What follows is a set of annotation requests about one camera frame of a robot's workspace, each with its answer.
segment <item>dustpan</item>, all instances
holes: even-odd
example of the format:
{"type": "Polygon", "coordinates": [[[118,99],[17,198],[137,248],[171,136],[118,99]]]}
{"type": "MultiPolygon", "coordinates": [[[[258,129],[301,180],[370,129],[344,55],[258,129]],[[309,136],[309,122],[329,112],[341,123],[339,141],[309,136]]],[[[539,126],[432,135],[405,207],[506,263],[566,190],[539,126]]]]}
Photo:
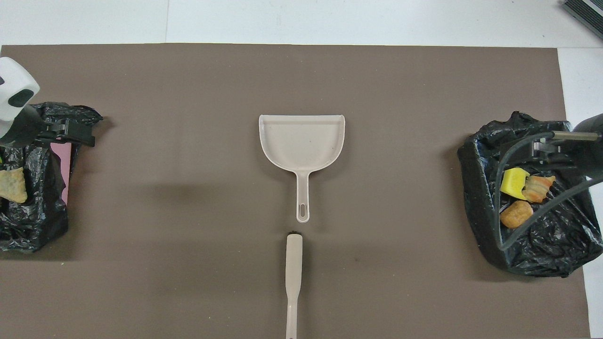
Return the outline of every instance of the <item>dustpan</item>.
{"type": "Polygon", "coordinates": [[[333,163],[343,147],[346,119],[343,115],[261,115],[260,142],[268,160],[295,173],[300,223],[310,219],[310,173],[333,163]]]}

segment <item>brown table surface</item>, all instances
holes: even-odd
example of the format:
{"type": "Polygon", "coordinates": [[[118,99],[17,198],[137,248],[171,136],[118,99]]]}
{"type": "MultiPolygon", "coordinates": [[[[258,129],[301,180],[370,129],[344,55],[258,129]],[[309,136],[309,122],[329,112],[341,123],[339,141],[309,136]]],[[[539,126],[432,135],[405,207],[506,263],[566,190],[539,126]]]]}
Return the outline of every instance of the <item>brown table surface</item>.
{"type": "Polygon", "coordinates": [[[481,256],[456,149],[521,110],[563,120],[554,49],[3,46],[34,99],[106,117],[77,159],[70,231],[0,255],[2,338],[282,338],[285,238],[304,236],[299,338],[588,337],[582,271],[481,256]],[[260,114],[346,117],[339,159],[294,175],[260,114]]]}

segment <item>yellow sponge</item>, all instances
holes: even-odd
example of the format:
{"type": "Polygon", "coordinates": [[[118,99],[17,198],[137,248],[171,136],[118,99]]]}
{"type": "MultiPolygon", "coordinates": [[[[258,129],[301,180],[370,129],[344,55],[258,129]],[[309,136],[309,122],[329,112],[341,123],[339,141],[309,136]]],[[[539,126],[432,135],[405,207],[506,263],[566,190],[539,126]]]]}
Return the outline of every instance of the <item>yellow sponge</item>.
{"type": "Polygon", "coordinates": [[[529,173],[519,167],[510,168],[505,171],[500,184],[500,191],[521,200],[527,200],[523,196],[522,190],[526,184],[526,178],[529,173]]]}

